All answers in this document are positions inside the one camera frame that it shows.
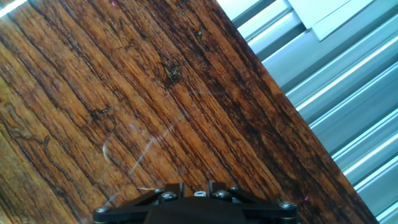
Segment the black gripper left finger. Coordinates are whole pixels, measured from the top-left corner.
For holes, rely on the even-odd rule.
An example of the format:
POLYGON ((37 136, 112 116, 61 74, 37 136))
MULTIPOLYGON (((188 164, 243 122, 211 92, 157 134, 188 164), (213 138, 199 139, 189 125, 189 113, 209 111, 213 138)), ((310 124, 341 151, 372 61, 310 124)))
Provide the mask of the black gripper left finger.
POLYGON ((93 212, 94 223, 144 223, 156 206, 182 199, 185 196, 183 182, 166 184, 162 189, 149 190, 145 194, 121 205, 109 208, 102 206, 93 212))

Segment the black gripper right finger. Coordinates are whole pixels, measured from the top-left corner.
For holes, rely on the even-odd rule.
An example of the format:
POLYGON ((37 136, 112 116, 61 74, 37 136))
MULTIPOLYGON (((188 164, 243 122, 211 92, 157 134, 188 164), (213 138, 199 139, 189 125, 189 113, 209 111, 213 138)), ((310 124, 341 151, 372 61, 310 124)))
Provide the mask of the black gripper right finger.
POLYGON ((242 223, 297 223, 297 205, 292 202, 272 203, 237 187, 228 188, 224 182, 208 182, 208 197, 223 201, 227 214, 242 223))

